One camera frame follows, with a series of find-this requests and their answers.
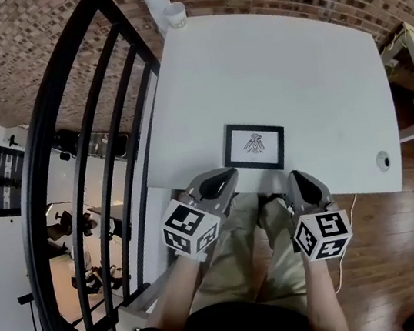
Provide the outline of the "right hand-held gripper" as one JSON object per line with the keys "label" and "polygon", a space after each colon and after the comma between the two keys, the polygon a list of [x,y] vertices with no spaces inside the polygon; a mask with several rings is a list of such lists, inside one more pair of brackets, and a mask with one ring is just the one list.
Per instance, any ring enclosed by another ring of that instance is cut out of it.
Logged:
{"label": "right hand-held gripper", "polygon": [[329,188],[310,174],[293,170],[287,182],[295,250],[309,261],[342,256],[353,236],[347,211],[340,209]]}

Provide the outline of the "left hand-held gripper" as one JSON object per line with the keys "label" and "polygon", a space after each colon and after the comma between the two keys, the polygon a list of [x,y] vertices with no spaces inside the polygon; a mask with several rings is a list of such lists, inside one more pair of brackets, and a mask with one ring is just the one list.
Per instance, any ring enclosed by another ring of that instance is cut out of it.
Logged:
{"label": "left hand-held gripper", "polygon": [[206,250],[219,237],[239,178],[236,168],[196,176],[171,200],[162,218],[162,240],[176,255],[206,261]]}

